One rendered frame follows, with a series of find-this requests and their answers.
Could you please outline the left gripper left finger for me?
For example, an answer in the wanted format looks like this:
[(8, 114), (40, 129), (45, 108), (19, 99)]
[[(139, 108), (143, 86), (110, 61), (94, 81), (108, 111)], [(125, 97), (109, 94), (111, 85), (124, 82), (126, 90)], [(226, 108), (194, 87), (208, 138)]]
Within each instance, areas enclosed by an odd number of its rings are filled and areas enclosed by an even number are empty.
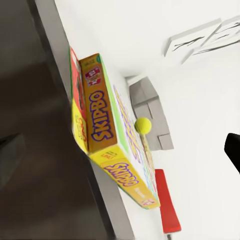
[(0, 193), (26, 153), (22, 133), (0, 138)]

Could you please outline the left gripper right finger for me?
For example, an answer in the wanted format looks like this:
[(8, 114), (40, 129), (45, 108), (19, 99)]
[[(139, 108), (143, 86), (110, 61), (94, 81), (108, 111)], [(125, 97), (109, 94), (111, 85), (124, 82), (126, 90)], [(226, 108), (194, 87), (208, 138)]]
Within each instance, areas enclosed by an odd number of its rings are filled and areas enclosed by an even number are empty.
[(228, 133), (224, 151), (240, 173), (240, 135)]

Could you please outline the tennis ball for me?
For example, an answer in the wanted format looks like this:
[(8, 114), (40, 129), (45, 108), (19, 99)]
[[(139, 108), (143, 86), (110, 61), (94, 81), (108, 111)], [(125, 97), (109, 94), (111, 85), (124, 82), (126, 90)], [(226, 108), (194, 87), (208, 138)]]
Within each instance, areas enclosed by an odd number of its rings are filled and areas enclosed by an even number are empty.
[(145, 135), (151, 131), (152, 123), (148, 118), (140, 117), (139, 119), (136, 120), (134, 126), (135, 126), (136, 131), (139, 134)]

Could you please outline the jigsaw puzzle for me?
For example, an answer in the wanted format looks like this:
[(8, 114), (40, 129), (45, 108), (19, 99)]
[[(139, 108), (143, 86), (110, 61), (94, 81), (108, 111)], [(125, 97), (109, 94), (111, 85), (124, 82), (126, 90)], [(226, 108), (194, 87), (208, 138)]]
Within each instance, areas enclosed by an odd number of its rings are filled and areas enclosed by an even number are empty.
[(152, 171), (155, 174), (156, 173), (155, 172), (155, 166), (154, 166), (154, 163), (153, 163), (152, 154), (151, 154), (146, 136), (144, 134), (142, 134), (141, 137), (142, 137), (142, 140), (143, 140), (143, 143), (144, 143), (144, 146), (145, 146), (146, 155), (148, 156)]

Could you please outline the board game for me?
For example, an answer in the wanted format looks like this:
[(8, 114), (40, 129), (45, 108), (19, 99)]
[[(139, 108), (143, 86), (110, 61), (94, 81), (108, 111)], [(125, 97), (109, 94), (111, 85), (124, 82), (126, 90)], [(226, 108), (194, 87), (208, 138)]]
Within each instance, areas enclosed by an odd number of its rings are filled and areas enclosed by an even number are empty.
[(78, 60), (71, 46), (68, 52), (76, 143), (145, 210), (160, 207), (139, 133), (100, 53)]

